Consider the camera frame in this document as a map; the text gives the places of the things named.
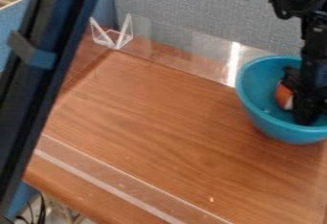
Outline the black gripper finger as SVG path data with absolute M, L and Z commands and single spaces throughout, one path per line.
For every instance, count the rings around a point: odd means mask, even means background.
M 300 125 L 311 125 L 320 115 L 327 115 L 327 101 L 316 101 L 296 97 L 293 99 L 293 121 Z

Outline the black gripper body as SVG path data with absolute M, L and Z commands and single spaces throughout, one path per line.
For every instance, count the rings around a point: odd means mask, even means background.
M 316 12 L 301 18 L 301 64 L 285 66 L 283 85 L 296 97 L 316 101 L 327 100 L 327 14 Z

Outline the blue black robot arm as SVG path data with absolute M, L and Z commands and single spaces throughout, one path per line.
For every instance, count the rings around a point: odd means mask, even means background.
M 8 38 L 0 74 L 0 224 L 8 222 L 18 182 L 72 66 L 97 0 L 30 0 Z M 327 0 L 269 0 L 275 15 L 301 19 L 301 67 L 283 85 L 293 92 L 292 116 L 312 124 L 327 112 Z

